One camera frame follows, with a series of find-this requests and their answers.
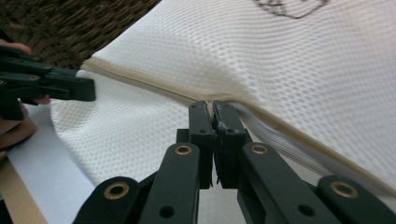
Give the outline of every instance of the textured white fabric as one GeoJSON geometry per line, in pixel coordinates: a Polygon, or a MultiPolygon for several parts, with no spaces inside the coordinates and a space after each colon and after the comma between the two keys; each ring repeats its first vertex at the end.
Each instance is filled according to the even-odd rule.
{"type": "MultiPolygon", "coordinates": [[[[86,69],[125,80],[155,77],[156,85],[165,80],[189,90],[180,94],[218,93],[256,105],[394,194],[394,15],[395,4],[385,0],[163,0],[86,69]]],[[[80,74],[95,78],[98,100],[53,104],[57,133],[96,182],[153,172],[176,129],[186,127],[186,107],[80,74]]]]}

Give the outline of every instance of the brown woven basket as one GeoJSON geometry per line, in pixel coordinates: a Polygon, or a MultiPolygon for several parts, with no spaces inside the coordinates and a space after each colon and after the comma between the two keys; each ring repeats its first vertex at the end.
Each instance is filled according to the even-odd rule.
{"type": "Polygon", "coordinates": [[[82,62],[160,0],[0,0],[0,29],[55,66],[82,62]]]}

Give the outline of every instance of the human hand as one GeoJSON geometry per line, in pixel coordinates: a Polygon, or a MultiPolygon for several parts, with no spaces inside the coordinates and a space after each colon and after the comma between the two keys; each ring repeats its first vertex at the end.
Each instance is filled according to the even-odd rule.
{"type": "MultiPolygon", "coordinates": [[[[27,54],[32,54],[29,47],[20,43],[8,43],[0,39],[0,46],[20,49],[27,54]]],[[[50,103],[50,98],[46,95],[43,99],[37,99],[35,102],[47,105],[50,103]]],[[[2,148],[19,143],[35,132],[35,125],[29,119],[28,112],[23,104],[21,104],[21,111],[25,117],[24,120],[4,120],[0,118],[0,151],[2,151],[2,148]]]]}

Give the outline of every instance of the brass screw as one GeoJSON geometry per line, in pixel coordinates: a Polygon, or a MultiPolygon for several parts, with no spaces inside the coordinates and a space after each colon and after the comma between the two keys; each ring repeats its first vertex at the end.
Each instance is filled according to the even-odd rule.
{"type": "Polygon", "coordinates": [[[117,200],[125,196],[129,191],[129,186],[125,182],[112,183],[105,189],[105,198],[117,200]]]}
{"type": "Polygon", "coordinates": [[[334,181],[330,184],[330,187],[334,192],[345,198],[357,198],[359,196],[358,191],[344,181],[334,181]]]}
{"type": "Polygon", "coordinates": [[[268,153],[268,148],[266,148],[265,146],[261,146],[261,145],[254,145],[253,147],[251,147],[251,150],[256,153],[256,154],[266,154],[268,153]]]}
{"type": "Polygon", "coordinates": [[[180,156],[185,156],[192,152],[192,148],[187,146],[180,146],[175,148],[175,152],[180,156]]]}

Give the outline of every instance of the black clamp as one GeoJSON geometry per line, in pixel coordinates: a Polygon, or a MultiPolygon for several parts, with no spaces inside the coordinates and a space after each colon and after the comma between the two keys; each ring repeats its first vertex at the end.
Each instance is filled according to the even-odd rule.
{"type": "Polygon", "coordinates": [[[190,106],[190,128],[177,130],[159,171],[140,183],[100,184],[74,223],[197,223],[199,190],[212,185],[214,156],[224,189],[238,189],[248,224],[396,223],[395,214],[358,183],[326,176],[305,183],[270,146],[252,142],[232,105],[190,106]]]}
{"type": "Polygon", "coordinates": [[[92,79],[76,77],[77,70],[52,67],[18,49],[0,46],[0,117],[22,120],[20,101],[35,105],[34,99],[94,101],[92,79]]]}

